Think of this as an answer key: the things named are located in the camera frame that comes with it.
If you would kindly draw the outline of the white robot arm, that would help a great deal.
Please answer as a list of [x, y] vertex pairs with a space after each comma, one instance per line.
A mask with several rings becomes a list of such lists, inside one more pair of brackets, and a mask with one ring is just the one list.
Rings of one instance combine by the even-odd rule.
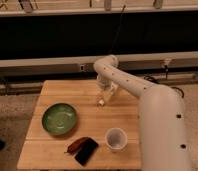
[[115, 83], [139, 99], [142, 171], [192, 171], [183, 98], [169, 86], [120, 70], [118, 64], [118, 58], [109, 55], [93, 67], [102, 89]]

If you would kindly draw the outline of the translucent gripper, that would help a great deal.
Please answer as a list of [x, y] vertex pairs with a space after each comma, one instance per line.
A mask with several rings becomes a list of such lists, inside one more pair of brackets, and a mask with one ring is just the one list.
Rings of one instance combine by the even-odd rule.
[[111, 83], [108, 87], [101, 90], [99, 101], [109, 102], [117, 93], [118, 93], [118, 85], [115, 83]]

